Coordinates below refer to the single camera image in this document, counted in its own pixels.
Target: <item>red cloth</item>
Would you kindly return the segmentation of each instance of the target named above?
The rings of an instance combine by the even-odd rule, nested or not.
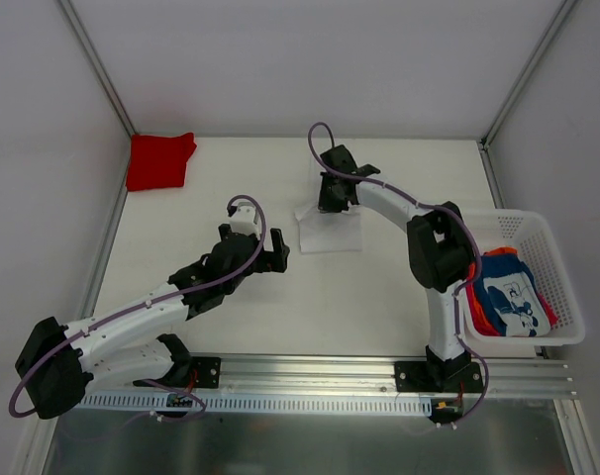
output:
[[[506,254],[513,253],[518,254],[518,250],[513,247],[498,247],[497,249],[490,250],[489,252],[485,252],[484,255],[498,255],[498,254]],[[474,276],[474,272],[476,271],[476,266],[471,264],[469,266],[469,275],[467,279],[471,279]],[[489,322],[485,315],[485,311],[483,310],[480,302],[476,299],[476,295],[474,292],[473,284],[469,284],[466,288],[467,292],[467,303],[469,304],[469,312],[471,313],[471,319],[474,323],[474,328],[480,334],[486,336],[500,336],[500,333],[494,329],[493,325]],[[550,307],[547,300],[536,291],[536,295],[542,304],[545,313],[547,314],[547,318],[549,319],[550,326],[552,327],[557,323],[557,315]]]
[[[186,163],[196,147],[192,133],[181,137],[134,135],[126,177],[127,189],[143,191],[182,187]]]

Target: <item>metal corner pole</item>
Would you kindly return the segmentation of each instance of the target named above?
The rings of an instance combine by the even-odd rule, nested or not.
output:
[[[109,104],[113,108],[117,118],[119,119],[122,127],[126,134],[131,137],[137,133],[131,118],[129,117],[120,95],[113,84],[104,63],[100,59],[100,56],[95,48],[95,45],[91,41],[82,20],[80,19],[75,7],[71,0],[55,0],[56,5],[60,9],[60,12],[69,25],[71,32],[75,36],[78,45],[82,49],[84,56],[91,67],[91,70],[95,74],[98,83],[102,87]],[[97,257],[93,261],[91,266],[91,273],[89,276],[89,282],[85,288],[83,297],[79,304],[77,315],[79,318],[86,318],[93,315],[95,304],[97,302],[104,273],[106,272],[106,264],[111,254],[113,242],[115,240],[115,234],[117,227],[120,223],[124,204],[126,202],[127,190],[125,186],[126,174],[128,169],[128,161],[124,163],[121,172],[119,173],[120,178],[118,179],[118,191],[114,198],[111,206],[111,213],[107,222],[106,229],[100,244],[98,247]]]
[[[487,184],[489,185],[489,191],[491,193],[491,198],[494,200],[494,205],[496,208],[505,208],[505,200],[500,191],[496,173],[494,173],[494,168],[491,164],[491,156],[489,152],[485,150],[482,143],[478,144],[478,151],[480,152],[482,167],[485,169],[485,176],[487,177]]]
[[[485,151],[488,151],[491,147],[491,143],[496,138],[496,135],[498,134],[505,120],[509,116],[509,113],[512,111],[512,109],[518,102],[520,95],[525,90],[525,87],[529,83],[529,80],[533,77],[534,73],[542,63],[550,47],[554,44],[554,41],[561,32],[562,28],[570,19],[573,10],[581,2],[582,0],[562,0],[561,4],[559,5],[559,8],[555,12],[555,15],[550,20],[547,29],[538,40],[538,43],[534,47],[534,50],[529,56],[529,59],[522,68],[520,75],[511,87],[511,90],[507,95],[507,98],[503,102],[502,107],[498,111],[498,114],[496,114],[496,118],[494,119],[492,125],[489,127],[489,130],[485,134],[485,137],[482,141],[483,149]]]
[[[104,90],[111,107],[122,123],[122,127],[124,127],[124,130],[128,136],[131,137],[133,134],[137,133],[135,126],[127,114],[124,104],[122,104],[122,100],[120,99],[120,95],[113,85],[113,81],[111,81],[111,78],[109,77],[109,74],[102,63],[102,60],[100,59],[93,42],[91,42],[91,39],[89,38],[89,35],[86,32],[86,29],[84,28],[84,25],[82,24],[75,7],[73,6],[73,3],[71,3],[71,0],[55,0],[55,3],[59,7],[60,12],[62,13],[62,16],[66,20],[67,24],[71,27],[71,31],[75,35],[82,52],[84,52],[89,66],[91,66],[95,77]]]
[[[600,458],[579,400],[553,400],[575,475],[600,475]]]

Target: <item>metal frame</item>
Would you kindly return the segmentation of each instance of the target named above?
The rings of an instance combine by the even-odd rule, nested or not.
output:
[[[534,50],[531,52],[529,59],[525,63],[525,66],[520,71],[518,78],[514,82],[507,98],[503,102],[498,114],[496,114],[496,118],[494,119],[492,125],[489,127],[489,130],[485,134],[485,137],[482,140],[484,150],[488,150],[491,146],[491,143],[496,138],[496,135],[500,131],[502,125],[504,124],[507,116],[511,113],[514,106],[520,99],[522,92],[525,87],[529,83],[530,79],[533,77],[534,73],[544,60],[547,52],[549,51],[551,45],[557,39],[559,33],[566,25],[567,21],[570,19],[572,12],[575,7],[581,3],[582,0],[562,0],[559,8],[555,12],[555,15],[551,19],[547,29],[543,33],[543,35],[538,40],[538,43],[534,47]]]
[[[71,1],[55,0],[55,2],[73,31],[123,128],[129,136],[135,134],[136,129]],[[496,207],[504,207],[504,200],[491,166],[488,149],[520,98],[528,81],[543,60],[545,53],[580,2],[581,0],[562,0],[558,11],[540,38],[485,138],[482,140],[482,145],[479,146],[483,167]],[[79,311],[81,318],[90,317],[97,302],[126,202],[125,176],[126,169],[122,172],[121,187],[109,217],[105,234],[101,240],[100,251],[94,262],[87,290],[82,299]],[[394,404],[421,404],[425,411],[431,397],[449,396],[399,394],[396,392],[393,376],[394,362],[405,359],[421,360],[423,358],[236,354],[220,356],[224,362],[219,390],[215,392],[200,390],[200,395],[208,398],[209,401],[216,401],[213,406],[218,406],[220,410],[261,411],[260,405],[276,400],[291,402],[287,406],[281,406],[279,411],[293,412],[299,411],[294,406],[296,403],[302,404],[304,401],[306,404],[307,401],[309,403],[318,401],[322,404],[319,409],[323,413],[331,411],[330,408],[335,403],[371,403],[378,406],[371,406],[370,410],[364,409],[361,412],[364,414],[389,414],[393,416],[420,416],[421,411],[409,412],[407,408],[403,409],[404,406],[400,410],[400,407]],[[540,358],[494,358],[487,361],[491,373],[488,399],[554,400],[575,473],[600,473],[599,458],[593,448],[581,406],[577,400],[578,396],[574,388],[574,382],[565,362]],[[137,389],[134,392],[127,390],[101,392],[85,398],[81,407],[139,410],[146,407],[144,404],[139,404],[139,397],[148,393],[154,394],[152,391],[143,389]],[[161,397],[159,395],[154,396],[159,400],[167,397],[167,393],[161,393]],[[392,406],[381,406],[391,401],[393,402]],[[228,404],[243,404],[243,406],[228,408]],[[12,473],[37,474],[42,472],[54,428],[55,421],[32,420],[30,422]]]

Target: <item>blue cloth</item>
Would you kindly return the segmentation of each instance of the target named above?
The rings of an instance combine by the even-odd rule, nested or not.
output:
[[[502,336],[536,336],[550,331],[534,275],[514,253],[483,255],[474,295]]]

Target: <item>white plastic basket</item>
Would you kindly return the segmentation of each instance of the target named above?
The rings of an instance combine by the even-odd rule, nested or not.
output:
[[[474,327],[465,292],[461,292],[461,309],[469,332],[476,339],[502,344],[561,346],[584,339],[585,328],[572,287],[547,221],[537,213],[518,210],[461,210],[473,233],[480,253],[510,245],[527,263],[536,279],[538,291],[547,300],[557,323],[545,336],[488,336]]]

